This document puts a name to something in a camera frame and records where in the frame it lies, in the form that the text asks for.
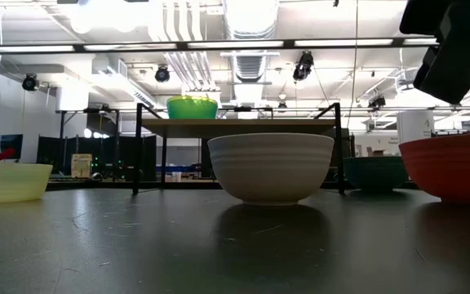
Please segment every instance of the dark teal bowl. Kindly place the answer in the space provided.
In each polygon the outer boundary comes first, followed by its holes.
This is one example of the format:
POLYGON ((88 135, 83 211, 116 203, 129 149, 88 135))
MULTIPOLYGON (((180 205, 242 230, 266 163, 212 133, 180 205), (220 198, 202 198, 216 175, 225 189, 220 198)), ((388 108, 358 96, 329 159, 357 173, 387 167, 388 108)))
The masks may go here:
POLYGON ((398 188, 409 178, 398 156, 345 158, 344 173, 351 185, 372 191, 398 188))

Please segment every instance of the green bowl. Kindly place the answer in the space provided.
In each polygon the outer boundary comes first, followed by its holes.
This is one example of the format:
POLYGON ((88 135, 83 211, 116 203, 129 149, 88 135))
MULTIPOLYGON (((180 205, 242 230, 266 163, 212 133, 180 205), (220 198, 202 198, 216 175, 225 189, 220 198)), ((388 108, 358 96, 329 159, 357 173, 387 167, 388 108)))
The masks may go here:
POLYGON ((398 156, 345 158, 344 173, 356 188, 373 191, 398 188, 409 178, 398 156))
POLYGON ((170 118, 213 118, 217 116, 217 101, 205 97, 175 96, 166 102, 170 118))

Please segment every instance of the red bowl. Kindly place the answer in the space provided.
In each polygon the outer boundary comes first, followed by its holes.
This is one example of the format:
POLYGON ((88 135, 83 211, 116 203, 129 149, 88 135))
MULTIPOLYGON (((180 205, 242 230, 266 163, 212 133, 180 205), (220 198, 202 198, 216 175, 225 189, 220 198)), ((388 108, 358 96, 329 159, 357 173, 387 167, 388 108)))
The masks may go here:
POLYGON ((407 142, 400 151, 420 189, 443 202, 470 203, 470 134, 407 142))

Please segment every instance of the shelf leg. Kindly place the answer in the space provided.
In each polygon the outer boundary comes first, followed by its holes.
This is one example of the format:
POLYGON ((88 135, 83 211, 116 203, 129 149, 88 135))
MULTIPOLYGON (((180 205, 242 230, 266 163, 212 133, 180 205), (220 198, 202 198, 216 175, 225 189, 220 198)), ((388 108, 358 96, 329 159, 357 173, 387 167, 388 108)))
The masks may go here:
POLYGON ((162 158, 161 158, 161 188, 164 189, 166 183, 166 147, 167 147, 167 133, 164 127, 162 131, 162 158))
POLYGON ((339 158, 339 193, 344 194, 344 151, 342 150, 342 121, 340 116, 340 103, 335 103, 335 122, 336 122, 336 152, 339 158))
POLYGON ((143 105, 137 104, 137 115, 135 117, 135 164, 134 164, 134 185, 133 196, 139 193, 139 169, 143 157, 143 138, 140 136, 140 128, 143 123, 143 105))

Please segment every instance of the yellow bowl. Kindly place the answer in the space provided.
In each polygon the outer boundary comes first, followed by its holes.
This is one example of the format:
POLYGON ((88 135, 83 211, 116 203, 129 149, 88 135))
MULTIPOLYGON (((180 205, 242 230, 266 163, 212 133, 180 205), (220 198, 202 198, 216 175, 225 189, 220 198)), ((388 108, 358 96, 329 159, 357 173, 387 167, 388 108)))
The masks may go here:
POLYGON ((0 163, 0 203, 41 198, 51 165, 0 163))

